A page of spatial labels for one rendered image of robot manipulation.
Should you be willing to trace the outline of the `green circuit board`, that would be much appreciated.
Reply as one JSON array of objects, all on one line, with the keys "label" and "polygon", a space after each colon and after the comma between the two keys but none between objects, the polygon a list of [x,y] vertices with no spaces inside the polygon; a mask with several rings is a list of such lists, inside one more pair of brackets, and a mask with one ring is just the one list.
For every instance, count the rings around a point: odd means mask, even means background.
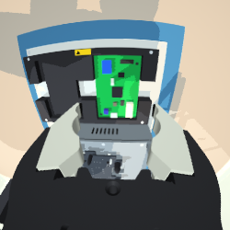
[{"label": "green circuit board", "polygon": [[99,117],[136,118],[141,60],[135,55],[94,56]]}]

